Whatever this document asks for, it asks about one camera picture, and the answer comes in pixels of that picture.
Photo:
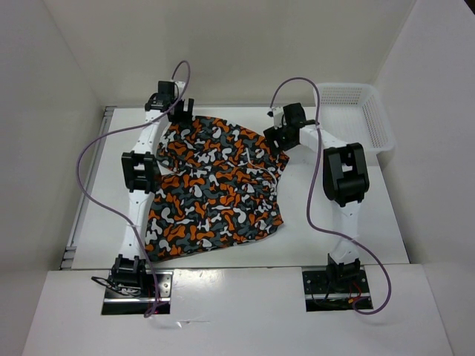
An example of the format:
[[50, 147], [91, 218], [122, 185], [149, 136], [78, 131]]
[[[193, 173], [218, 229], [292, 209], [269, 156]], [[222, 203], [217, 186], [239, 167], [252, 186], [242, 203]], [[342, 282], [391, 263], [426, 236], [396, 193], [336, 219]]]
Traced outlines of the camouflage orange black shorts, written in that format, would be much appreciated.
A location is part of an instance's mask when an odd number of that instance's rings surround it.
[[148, 213], [153, 262], [257, 242], [283, 225], [278, 183], [289, 162], [264, 136], [225, 119], [169, 125], [157, 160], [161, 179]]

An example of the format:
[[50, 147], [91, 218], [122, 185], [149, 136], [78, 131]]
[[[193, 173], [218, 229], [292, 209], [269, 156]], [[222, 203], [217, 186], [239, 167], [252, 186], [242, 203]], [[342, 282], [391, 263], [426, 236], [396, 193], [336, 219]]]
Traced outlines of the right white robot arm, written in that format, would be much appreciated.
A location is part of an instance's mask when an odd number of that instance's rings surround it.
[[343, 291], [356, 281], [361, 269], [357, 246], [358, 216], [370, 182], [363, 146], [347, 143], [306, 118], [303, 106], [294, 103], [270, 108], [273, 126], [264, 131], [271, 150], [281, 153], [304, 145], [317, 153], [323, 162], [322, 185], [332, 203], [332, 230], [340, 237], [328, 254], [325, 280], [333, 291]]

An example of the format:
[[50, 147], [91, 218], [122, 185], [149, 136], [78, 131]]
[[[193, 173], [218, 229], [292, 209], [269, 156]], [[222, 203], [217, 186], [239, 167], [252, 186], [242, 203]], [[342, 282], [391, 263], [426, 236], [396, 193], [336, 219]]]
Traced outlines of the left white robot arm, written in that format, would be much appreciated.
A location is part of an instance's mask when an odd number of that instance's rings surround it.
[[145, 104], [145, 126], [129, 152], [122, 154], [122, 172], [128, 191], [127, 223], [119, 255], [111, 269], [110, 283], [118, 293], [140, 296], [148, 292], [146, 262], [140, 256], [144, 246], [145, 214], [160, 187], [161, 173], [156, 158], [160, 136], [170, 121], [192, 118], [194, 100], [185, 109], [183, 98], [187, 84], [182, 81], [160, 81], [157, 92]]

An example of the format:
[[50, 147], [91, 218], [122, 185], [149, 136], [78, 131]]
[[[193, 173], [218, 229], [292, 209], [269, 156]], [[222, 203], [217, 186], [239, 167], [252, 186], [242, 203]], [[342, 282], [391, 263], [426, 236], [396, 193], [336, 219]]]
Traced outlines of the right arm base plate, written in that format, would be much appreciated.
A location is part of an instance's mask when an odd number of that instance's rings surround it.
[[303, 268], [301, 271], [307, 312], [373, 310], [366, 271], [361, 268], [355, 281], [331, 286], [325, 267]]

